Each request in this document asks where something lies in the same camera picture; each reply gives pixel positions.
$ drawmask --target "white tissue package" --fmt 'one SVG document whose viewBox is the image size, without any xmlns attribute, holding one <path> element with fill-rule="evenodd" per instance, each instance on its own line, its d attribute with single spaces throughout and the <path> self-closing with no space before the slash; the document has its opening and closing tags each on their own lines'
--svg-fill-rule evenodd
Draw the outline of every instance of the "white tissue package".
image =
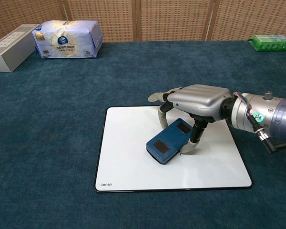
<svg viewBox="0 0 286 229">
<path fill-rule="evenodd" d="M 42 58 L 96 57 L 103 41 L 97 21 L 46 21 L 32 34 Z"/>
</svg>

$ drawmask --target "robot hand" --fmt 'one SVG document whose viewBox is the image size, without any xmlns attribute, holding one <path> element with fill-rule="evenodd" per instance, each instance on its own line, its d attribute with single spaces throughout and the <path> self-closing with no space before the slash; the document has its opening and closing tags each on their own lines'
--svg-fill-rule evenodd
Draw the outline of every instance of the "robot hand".
<svg viewBox="0 0 286 229">
<path fill-rule="evenodd" d="M 208 123 L 223 119 L 234 128 L 256 133 L 271 153 L 286 148 L 286 142 L 277 144 L 272 139 L 286 140 L 286 99 L 273 98 L 271 92 L 264 96 L 235 92 L 232 97 L 227 88 L 190 85 L 154 93 L 148 100 L 165 102 L 158 110 L 162 128 L 168 126 L 166 113 L 173 108 L 195 120 L 182 154 L 195 149 Z"/>
</svg>

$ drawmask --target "wicker panel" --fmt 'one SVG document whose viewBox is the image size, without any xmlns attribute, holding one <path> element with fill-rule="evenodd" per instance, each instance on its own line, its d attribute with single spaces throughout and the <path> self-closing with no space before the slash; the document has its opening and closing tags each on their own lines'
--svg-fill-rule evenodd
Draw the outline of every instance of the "wicker panel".
<svg viewBox="0 0 286 229">
<path fill-rule="evenodd" d="M 210 0 L 142 0 L 142 40 L 201 40 L 209 2 Z"/>
<path fill-rule="evenodd" d="M 286 0 L 221 0 L 212 23 L 208 40 L 247 40 L 257 34 L 286 36 Z"/>
<path fill-rule="evenodd" d="M 56 0 L 0 0 L 0 38 L 21 24 L 63 20 Z"/>
<path fill-rule="evenodd" d="M 68 0 L 73 20 L 99 22 L 104 42 L 133 41 L 132 0 Z"/>
</svg>

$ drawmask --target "white board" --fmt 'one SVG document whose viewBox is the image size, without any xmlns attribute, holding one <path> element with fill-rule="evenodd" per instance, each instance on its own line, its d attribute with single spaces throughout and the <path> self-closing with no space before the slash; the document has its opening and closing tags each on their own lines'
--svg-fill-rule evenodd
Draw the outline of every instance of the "white board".
<svg viewBox="0 0 286 229">
<path fill-rule="evenodd" d="M 173 109 L 168 124 L 189 114 Z M 162 128 L 158 106 L 107 110 L 95 179 L 98 192 L 250 187 L 252 182 L 224 120 L 208 124 L 192 154 L 158 163 L 146 143 Z"/>
</svg>

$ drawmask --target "table surface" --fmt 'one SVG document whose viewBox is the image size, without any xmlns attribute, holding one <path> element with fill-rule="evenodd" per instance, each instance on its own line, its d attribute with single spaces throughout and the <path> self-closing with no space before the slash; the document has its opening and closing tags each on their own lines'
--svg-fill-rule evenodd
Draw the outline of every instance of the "table surface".
<svg viewBox="0 0 286 229">
<path fill-rule="evenodd" d="M 250 189 L 94 190 L 106 109 L 192 84 L 286 98 L 286 52 L 246 41 L 104 43 L 96 59 L 32 54 L 0 73 L 0 228 L 286 229 L 286 150 L 270 155 L 242 130 L 231 133 Z"/>
</svg>

